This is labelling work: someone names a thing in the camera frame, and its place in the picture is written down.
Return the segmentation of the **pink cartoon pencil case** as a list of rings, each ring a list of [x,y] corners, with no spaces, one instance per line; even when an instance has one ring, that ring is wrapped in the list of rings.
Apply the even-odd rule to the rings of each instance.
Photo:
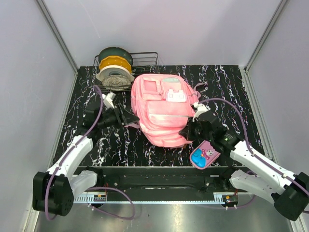
[[[208,141],[203,141],[191,154],[191,164],[199,169],[204,170],[209,167],[218,157],[220,153],[217,152]]]

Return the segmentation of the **pink student backpack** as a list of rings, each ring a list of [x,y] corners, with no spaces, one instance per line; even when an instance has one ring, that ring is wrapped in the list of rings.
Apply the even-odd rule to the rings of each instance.
[[[179,132],[195,112],[192,104],[200,93],[182,77],[172,74],[142,74],[131,87],[131,108],[148,141],[158,147],[177,148],[189,143]]]

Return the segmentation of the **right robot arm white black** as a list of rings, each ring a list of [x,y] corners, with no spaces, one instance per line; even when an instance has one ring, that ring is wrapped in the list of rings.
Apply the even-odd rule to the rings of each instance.
[[[221,155],[249,168],[255,175],[242,170],[230,170],[219,179],[223,191],[233,188],[250,192],[273,204],[288,220],[296,221],[309,204],[309,176],[304,172],[295,174],[277,165],[257,152],[239,135],[222,126],[210,112],[190,117],[179,132],[189,141],[206,140]]]

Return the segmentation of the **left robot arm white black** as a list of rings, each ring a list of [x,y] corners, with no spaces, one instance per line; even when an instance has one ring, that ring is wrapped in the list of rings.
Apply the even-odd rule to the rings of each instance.
[[[87,106],[71,145],[53,166],[45,172],[37,172],[33,178],[32,207],[44,212],[47,220],[53,220],[51,215],[66,216],[74,200],[84,192],[114,190],[104,183],[104,173],[99,169],[86,167],[78,175],[74,174],[99,140],[102,129],[125,127],[139,121],[121,104],[105,106],[104,103]]]

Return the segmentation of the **grey patterned plate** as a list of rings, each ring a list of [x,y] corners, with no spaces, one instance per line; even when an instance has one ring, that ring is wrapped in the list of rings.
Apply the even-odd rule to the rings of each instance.
[[[122,75],[110,75],[102,80],[102,85],[111,91],[122,91],[131,87],[132,80]]]

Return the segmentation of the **white rimmed plate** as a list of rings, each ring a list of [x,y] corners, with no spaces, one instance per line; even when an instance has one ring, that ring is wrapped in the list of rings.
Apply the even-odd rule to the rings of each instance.
[[[125,77],[129,82],[134,81],[133,75],[126,68],[119,65],[108,65],[104,67],[96,75],[96,78],[102,82],[104,79],[112,75]]]

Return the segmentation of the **yellow dotted plate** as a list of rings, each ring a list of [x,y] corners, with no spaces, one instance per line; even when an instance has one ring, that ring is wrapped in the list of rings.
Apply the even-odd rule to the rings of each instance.
[[[107,56],[102,59],[99,64],[99,69],[102,70],[103,68],[111,65],[120,66],[125,68],[129,73],[132,73],[132,65],[125,58],[120,56]]]

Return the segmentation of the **dark green plate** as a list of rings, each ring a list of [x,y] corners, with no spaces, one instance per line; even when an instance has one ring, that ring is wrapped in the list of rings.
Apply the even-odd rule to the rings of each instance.
[[[98,55],[98,62],[100,64],[101,60],[106,58],[107,56],[120,56],[125,58],[131,65],[133,65],[133,57],[132,55],[120,48],[120,47],[108,47],[103,49]]]

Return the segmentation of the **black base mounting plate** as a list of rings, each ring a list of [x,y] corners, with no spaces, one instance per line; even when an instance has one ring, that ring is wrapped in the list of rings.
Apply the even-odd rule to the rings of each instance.
[[[84,167],[80,166],[75,175],[82,171],[99,172],[98,186],[113,187],[122,191],[133,189],[189,189],[198,192],[233,192],[228,179],[238,170],[248,168],[238,166],[211,166],[199,170],[186,167]]]

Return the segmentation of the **aluminium frame rail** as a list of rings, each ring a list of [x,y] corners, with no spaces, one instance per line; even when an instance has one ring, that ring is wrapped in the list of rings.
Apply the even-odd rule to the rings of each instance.
[[[233,205],[239,201],[241,194],[252,194],[237,189],[233,192],[198,192],[189,189],[133,189],[122,191],[114,188],[113,191],[95,190],[82,193],[74,200],[74,203],[92,204],[222,204]]]

